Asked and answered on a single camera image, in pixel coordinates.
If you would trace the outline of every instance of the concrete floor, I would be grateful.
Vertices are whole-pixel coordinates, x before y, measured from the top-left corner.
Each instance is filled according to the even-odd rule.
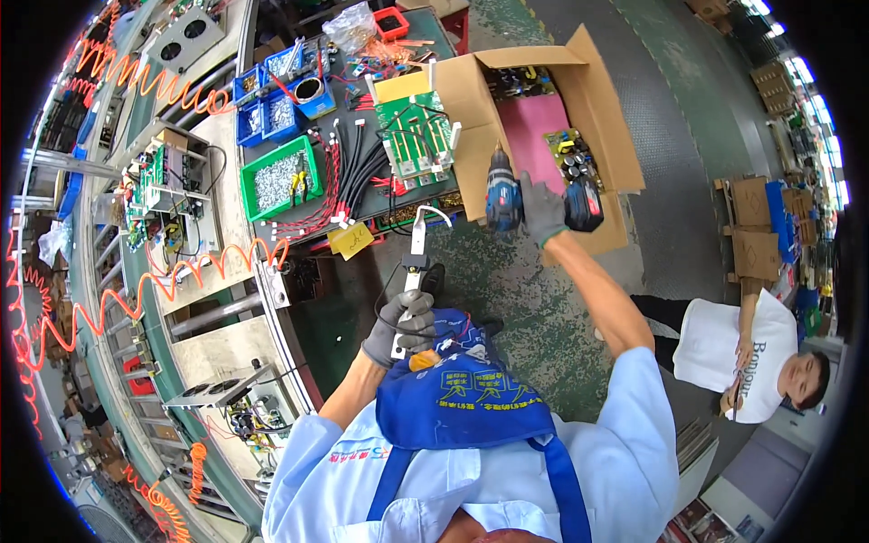
[[[628,247],[597,260],[631,294],[738,302],[738,290],[725,279],[733,257],[719,234],[726,215],[711,181],[782,174],[750,67],[680,0],[586,0],[581,9],[544,0],[472,0],[470,45],[564,43],[580,23],[610,69],[647,183],[623,202]],[[390,236],[373,249],[383,279],[407,245]],[[613,360],[593,338],[588,312],[562,268],[542,268],[524,234],[493,237],[475,223],[433,228],[427,252],[448,267],[442,304],[502,317],[497,347],[517,376],[565,420],[596,420]],[[388,293],[397,289],[393,284]],[[667,373],[663,379],[677,427],[712,419],[713,393]],[[753,430],[715,421],[720,446],[707,484]]]

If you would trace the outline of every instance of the blue apron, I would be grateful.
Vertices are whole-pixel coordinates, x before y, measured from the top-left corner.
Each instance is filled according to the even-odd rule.
[[[565,543],[590,543],[586,506],[567,448],[555,435],[549,407],[515,381],[496,359],[481,328],[457,309],[435,309],[441,361],[412,372],[396,362],[377,388],[376,417],[393,445],[367,520],[382,520],[411,458],[422,449],[496,447],[526,440],[543,453]],[[541,445],[535,438],[552,438]]]

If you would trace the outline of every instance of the electrolytic capacitor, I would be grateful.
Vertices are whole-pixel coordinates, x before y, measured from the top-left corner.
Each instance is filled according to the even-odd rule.
[[[568,169],[572,168],[575,165],[576,165],[576,161],[574,160],[573,156],[567,155],[564,157],[564,162],[561,163],[561,169],[563,169],[564,171],[567,171]]]

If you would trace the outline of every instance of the work glove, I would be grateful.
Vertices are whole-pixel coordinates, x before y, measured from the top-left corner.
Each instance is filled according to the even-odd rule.
[[[544,182],[531,183],[531,176],[524,170],[519,174],[519,184],[525,228],[537,247],[543,248],[549,238],[568,229],[564,223],[564,197],[555,194]]]
[[[380,318],[362,342],[362,352],[378,366],[390,369],[398,361],[392,357],[392,341],[396,333],[402,334],[398,346],[411,353],[430,349],[435,339],[434,302],[431,294],[417,288],[397,295],[380,310]],[[411,319],[399,324],[398,320],[405,311],[410,313]]]

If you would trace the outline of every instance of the cordless drill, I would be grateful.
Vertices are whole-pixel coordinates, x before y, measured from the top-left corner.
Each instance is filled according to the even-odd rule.
[[[507,232],[516,230],[523,217],[522,191],[499,140],[486,181],[486,224],[495,232]]]
[[[588,168],[569,168],[564,191],[565,224],[577,232],[594,232],[603,222],[597,185]],[[495,145],[486,183],[486,224],[495,232],[516,230],[525,212],[522,191],[501,142]]]

